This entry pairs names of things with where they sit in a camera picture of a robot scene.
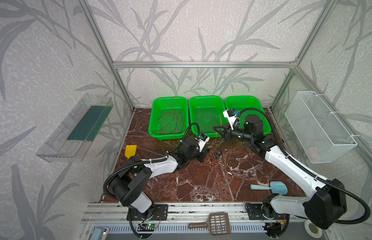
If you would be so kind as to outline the light blue plastic scoop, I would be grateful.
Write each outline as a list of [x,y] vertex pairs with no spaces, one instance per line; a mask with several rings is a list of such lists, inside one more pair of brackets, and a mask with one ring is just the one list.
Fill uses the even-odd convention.
[[286,195],[288,193],[287,186],[280,181],[270,182],[269,186],[250,185],[251,190],[270,190],[273,194]]

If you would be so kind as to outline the yellow plastic spatula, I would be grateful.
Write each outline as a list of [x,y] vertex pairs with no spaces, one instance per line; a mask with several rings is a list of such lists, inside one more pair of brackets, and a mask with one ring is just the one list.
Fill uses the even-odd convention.
[[127,159],[136,155],[137,145],[127,145],[125,148],[125,157]]

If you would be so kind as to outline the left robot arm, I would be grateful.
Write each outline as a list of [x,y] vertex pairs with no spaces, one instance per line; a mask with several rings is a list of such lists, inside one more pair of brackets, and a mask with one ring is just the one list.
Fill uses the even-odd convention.
[[207,147],[209,140],[210,137],[201,133],[199,125],[192,123],[180,144],[165,156],[149,160],[142,160],[138,155],[128,158],[119,170],[107,177],[103,184],[104,194],[130,210],[137,210],[144,217],[153,215],[155,204],[143,192],[147,182],[185,169],[193,160],[203,163],[210,151]]

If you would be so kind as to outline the grey device with screen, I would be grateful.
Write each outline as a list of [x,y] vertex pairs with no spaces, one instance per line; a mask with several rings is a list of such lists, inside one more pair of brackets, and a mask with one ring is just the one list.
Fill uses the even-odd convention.
[[110,228],[95,227],[89,239],[90,240],[106,240],[109,232],[110,232]]

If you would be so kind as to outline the brown slotted spatula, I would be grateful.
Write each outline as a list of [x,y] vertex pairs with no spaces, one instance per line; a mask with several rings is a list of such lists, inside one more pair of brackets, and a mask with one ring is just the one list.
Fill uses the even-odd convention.
[[206,222],[190,223],[188,229],[208,229],[213,236],[229,235],[231,234],[229,214],[211,213]]

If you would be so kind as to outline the left green plastic basket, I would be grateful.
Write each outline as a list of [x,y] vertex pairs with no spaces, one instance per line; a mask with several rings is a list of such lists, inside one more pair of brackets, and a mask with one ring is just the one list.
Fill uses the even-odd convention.
[[188,100],[184,97],[163,97],[152,104],[148,133],[158,140],[183,138],[189,126]]

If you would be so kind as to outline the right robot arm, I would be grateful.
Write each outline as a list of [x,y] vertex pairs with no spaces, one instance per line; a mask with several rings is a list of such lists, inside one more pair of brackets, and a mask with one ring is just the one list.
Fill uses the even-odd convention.
[[[304,192],[305,197],[289,197],[272,194],[263,202],[268,211],[277,214],[294,215],[310,220],[316,227],[326,230],[332,224],[355,225],[365,222],[371,216],[368,204],[357,195],[345,190],[337,179],[328,180],[311,170],[288,154],[277,137],[265,136],[264,123],[259,115],[248,115],[243,128],[240,128],[240,117],[247,110],[225,110],[227,124],[215,126],[214,130],[230,142],[237,139],[248,143],[249,148],[268,163],[280,169],[293,180]],[[361,217],[352,220],[340,220],[347,212],[346,198],[356,200],[364,208]]]

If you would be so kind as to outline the white tape roll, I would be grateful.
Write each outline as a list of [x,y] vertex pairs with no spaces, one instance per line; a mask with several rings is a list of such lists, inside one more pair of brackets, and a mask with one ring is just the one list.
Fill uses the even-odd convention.
[[318,228],[310,220],[304,222],[304,228],[306,233],[314,239],[320,239],[323,235],[322,229]]

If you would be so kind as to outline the clear acrylic wall shelf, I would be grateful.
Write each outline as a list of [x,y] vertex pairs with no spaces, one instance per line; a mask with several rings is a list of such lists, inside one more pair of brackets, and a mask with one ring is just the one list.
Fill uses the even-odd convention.
[[84,94],[36,156],[48,163],[82,162],[113,107],[111,97]]

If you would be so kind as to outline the right green plastic basket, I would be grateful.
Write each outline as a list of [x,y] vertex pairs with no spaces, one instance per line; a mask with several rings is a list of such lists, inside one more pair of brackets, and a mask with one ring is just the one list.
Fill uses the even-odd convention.
[[[227,97],[225,99],[225,106],[226,106],[226,109],[235,109],[236,111],[239,111],[239,112],[241,112],[242,110],[247,109],[247,108],[255,108],[255,109],[258,109],[258,110],[262,111],[263,113],[265,112],[262,105],[261,105],[261,102],[256,97],[253,97],[253,96],[230,96],[230,97]],[[247,115],[257,115],[257,116],[259,116],[260,119],[264,123],[264,126],[263,126],[264,135],[268,135],[268,134],[271,133],[272,129],[271,129],[271,126],[270,126],[268,120],[262,114],[260,114],[257,111],[246,111],[245,113],[243,113],[240,117],[240,128],[244,127],[245,118],[246,118]]]

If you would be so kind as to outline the middle green plastic basket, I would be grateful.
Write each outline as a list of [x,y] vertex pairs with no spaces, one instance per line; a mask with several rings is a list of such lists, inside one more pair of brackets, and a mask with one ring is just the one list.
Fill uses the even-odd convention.
[[226,110],[224,101],[219,96],[199,96],[189,100],[191,123],[197,123],[201,134],[209,138],[220,138],[221,136],[213,129],[215,126],[228,124],[223,116]]

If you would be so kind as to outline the green plastic basket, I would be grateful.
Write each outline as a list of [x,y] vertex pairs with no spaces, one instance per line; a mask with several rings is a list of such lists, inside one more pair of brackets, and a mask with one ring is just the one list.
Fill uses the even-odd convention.
[[183,138],[189,126],[188,100],[184,97],[163,97],[152,104],[148,133],[158,140]]
[[226,110],[224,101],[219,96],[199,96],[189,100],[191,123],[197,123],[201,134],[209,138],[220,138],[221,136],[213,129],[215,126],[228,124],[223,116]]
[[[241,112],[242,110],[247,109],[247,108],[255,108],[255,109],[258,109],[258,110],[262,111],[263,113],[265,112],[262,105],[261,105],[261,102],[256,97],[253,97],[253,96],[230,96],[230,97],[227,97],[225,99],[225,106],[226,106],[226,109],[235,109],[236,111],[239,111],[239,112]],[[243,113],[240,117],[240,128],[244,127],[245,118],[246,118],[247,115],[257,115],[257,116],[259,116],[260,119],[264,123],[264,126],[263,126],[264,135],[268,135],[268,134],[271,133],[272,129],[271,129],[271,126],[270,126],[268,120],[262,114],[260,114],[257,111],[246,111],[245,113]]]

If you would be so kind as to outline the aluminium rail base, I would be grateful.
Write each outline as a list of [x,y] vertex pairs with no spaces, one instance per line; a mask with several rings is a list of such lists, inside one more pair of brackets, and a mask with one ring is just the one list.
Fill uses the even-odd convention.
[[[211,213],[228,213],[230,223],[268,222],[267,219],[249,219],[244,202],[171,202],[166,203],[167,219],[158,219],[158,223],[197,223],[205,222]],[[89,204],[80,223],[116,224],[128,223],[128,208],[118,203]]]

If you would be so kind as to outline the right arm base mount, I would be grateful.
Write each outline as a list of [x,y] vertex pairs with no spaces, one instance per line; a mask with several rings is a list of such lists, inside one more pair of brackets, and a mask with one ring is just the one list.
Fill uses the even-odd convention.
[[277,214],[271,206],[262,203],[245,203],[245,210],[249,220],[282,222],[284,214]]

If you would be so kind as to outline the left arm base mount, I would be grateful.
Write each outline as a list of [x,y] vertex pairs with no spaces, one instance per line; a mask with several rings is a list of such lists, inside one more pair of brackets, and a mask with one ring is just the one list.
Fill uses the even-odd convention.
[[167,204],[152,204],[147,211],[141,213],[136,208],[129,208],[127,220],[131,221],[165,221],[167,220],[168,205]]

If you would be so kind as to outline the green circuit board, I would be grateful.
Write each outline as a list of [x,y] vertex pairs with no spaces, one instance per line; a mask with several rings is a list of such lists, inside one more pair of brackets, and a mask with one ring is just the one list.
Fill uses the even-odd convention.
[[159,223],[141,223],[138,225],[140,232],[154,232],[159,227]]

